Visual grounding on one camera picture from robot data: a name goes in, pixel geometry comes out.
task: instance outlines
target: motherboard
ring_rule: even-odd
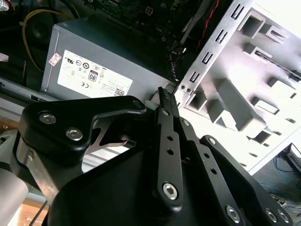
[[[194,16],[195,0],[95,0],[92,5],[129,27],[172,46]]]

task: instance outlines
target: red sticker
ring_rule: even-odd
[[[60,61],[61,58],[62,58],[62,57],[61,57],[60,55],[58,55],[57,53],[55,53],[55,54],[51,57],[51,59],[49,60],[49,63],[54,67],[54,66],[57,64],[57,62]]]

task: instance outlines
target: metal panel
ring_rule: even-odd
[[[233,0],[224,17],[221,19],[209,40],[201,50],[199,56],[186,72],[185,77],[178,86],[177,91],[175,92],[175,97],[179,107],[186,105],[191,94],[197,89],[214,61],[217,59],[239,24],[248,13],[252,3],[252,0]],[[222,42],[217,42],[216,38],[219,36],[221,30],[228,32],[228,34]],[[191,82],[190,78],[195,72],[199,73],[199,76],[195,82]]]

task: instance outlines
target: red cable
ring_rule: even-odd
[[[9,0],[4,0],[4,1],[8,4],[9,10],[11,10],[11,11],[14,11],[14,10],[15,10],[13,4],[12,4]]]
[[[217,0],[217,1],[216,1],[215,7],[211,10],[210,15],[209,15],[208,19],[207,19],[206,22],[205,22],[205,28],[204,28],[204,30],[203,30],[202,38],[198,41],[197,51],[198,51],[198,49],[199,49],[200,46],[201,46],[201,41],[203,40],[203,38],[204,38],[204,36],[205,36],[206,30],[207,30],[207,28],[208,28],[209,21],[210,21],[212,15],[213,15],[213,13],[214,13],[214,11],[216,10],[216,8],[218,7],[219,4],[220,4],[220,0]]]

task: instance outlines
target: yellow cable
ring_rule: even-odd
[[[28,20],[30,18],[32,18],[34,15],[37,15],[39,13],[53,13],[53,14],[57,14],[59,16],[63,16],[65,18],[67,18],[68,20],[72,20],[73,18],[65,13],[61,13],[61,12],[57,12],[57,11],[53,11],[53,10],[49,10],[49,9],[37,9],[34,10],[32,12],[30,12],[24,19],[23,21],[23,26],[22,26],[22,37],[23,37],[23,42],[26,48],[26,52],[28,53],[29,58],[31,59],[33,65],[41,72],[44,72],[41,68],[39,68],[39,66],[36,64],[36,62],[34,61],[34,59],[32,58],[32,54],[29,50],[28,44],[27,44],[27,40],[26,40],[26,36],[25,36],[25,29],[26,29],[26,24],[28,22]]]

